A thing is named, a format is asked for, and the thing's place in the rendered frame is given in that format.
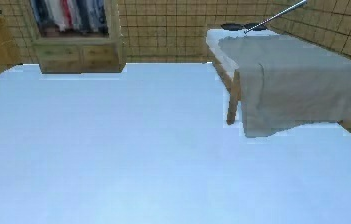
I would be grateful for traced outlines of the black pillow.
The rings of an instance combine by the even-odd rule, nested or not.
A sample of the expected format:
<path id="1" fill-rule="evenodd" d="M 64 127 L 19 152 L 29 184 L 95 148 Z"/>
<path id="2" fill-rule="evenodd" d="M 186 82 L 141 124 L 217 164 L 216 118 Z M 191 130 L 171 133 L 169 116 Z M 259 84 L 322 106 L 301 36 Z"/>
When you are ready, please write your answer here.
<path id="1" fill-rule="evenodd" d="M 239 31 L 239 30 L 243 30 L 245 27 L 243 24 L 239 24 L 239 23 L 224 23 L 224 24 L 221 24 L 221 28 L 223 30 L 228 30 L 228 31 Z"/>
<path id="2" fill-rule="evenodd" d="M 267 27 L 265 25 L 258 25 L 258 23 L 247 23 L 244 24 L 245 29 L 250 29 L 252 28 L 252 31 L 262 31 L 262 30 L 267 30 Z"/>

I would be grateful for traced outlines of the wooden wardrobe with clothes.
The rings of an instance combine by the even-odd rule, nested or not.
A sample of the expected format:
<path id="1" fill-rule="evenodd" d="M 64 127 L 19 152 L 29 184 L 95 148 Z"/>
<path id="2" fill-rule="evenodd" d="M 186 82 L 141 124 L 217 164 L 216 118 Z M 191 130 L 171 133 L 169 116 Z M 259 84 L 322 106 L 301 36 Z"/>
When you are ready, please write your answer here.
<path id="1" fill-rule="evenodd" d="M 120 73 L 126 65 L 117 0 L 17 0 L 41 71 Z"/>

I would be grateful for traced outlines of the silver baseball bat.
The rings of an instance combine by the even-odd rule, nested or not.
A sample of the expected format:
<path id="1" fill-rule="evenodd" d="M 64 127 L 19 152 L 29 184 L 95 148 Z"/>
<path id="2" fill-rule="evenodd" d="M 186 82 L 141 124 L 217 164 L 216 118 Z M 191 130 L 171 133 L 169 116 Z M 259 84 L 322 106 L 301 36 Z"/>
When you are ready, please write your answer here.
<path id="1" fill-rule="evenodd" d="M 282 10 L 282 11 L 280 11 L 279 13 L 277 13 L 276 15 L 273 15 L 273 16 L 270 17 L 270 18 L 267 18 L 266 20 L 262 21 L 262 22 L 259 23 L 258 25 L 259 25 L 259 26 L 260 26 L 260 25 L 265 25 L 265 24 L 267 24 L 268 22 L 270 22 L 270 21 L 272 21 L 272 20 L 274 20 L 274 19 L 276 19 L 276 18 L 281 17 L 282 15 L 285 15 L 285 14 L 287 14 L 287 13 L 290 13 L 290 12 L 292 12 L 293 10 L 296 10 L 297 8 L 303 7 L 303 6 L 306 5 L 307 3 L 308 3 L 308 0 L 300 0 L 298 3 L 296 3 L 296 4 L 294 4 L 294 5 L 292 5 L 292 6 L 288 7 L 288 8 L 286 8 L 286 9 L 284 9 L 284 10 Z M 244 34 L 247 34 L 247 33 L 251 32 L 252 30 L 253 30 L 252 28 L 246 29 L 246 30 L 244 31 Z"/>

